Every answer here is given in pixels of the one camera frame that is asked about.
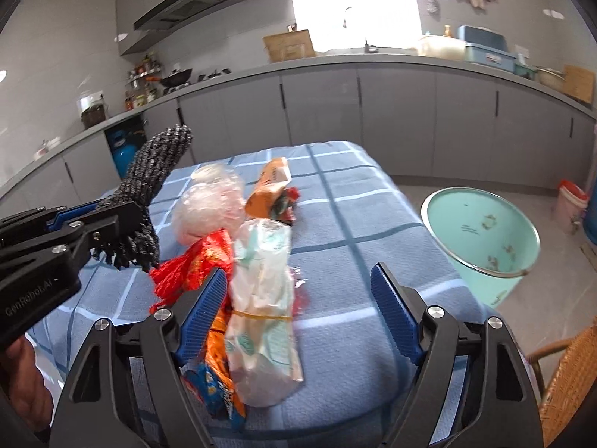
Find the person's left hand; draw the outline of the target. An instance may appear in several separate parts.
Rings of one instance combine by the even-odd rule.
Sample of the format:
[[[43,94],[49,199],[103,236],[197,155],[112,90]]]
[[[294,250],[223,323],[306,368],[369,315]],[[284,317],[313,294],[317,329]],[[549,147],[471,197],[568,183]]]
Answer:
[[[8,378],[8,398],[27,427],[38,433],[53,416],[53,398],[35,365],[33,346],[22,336],[1,355],[1,371]]]

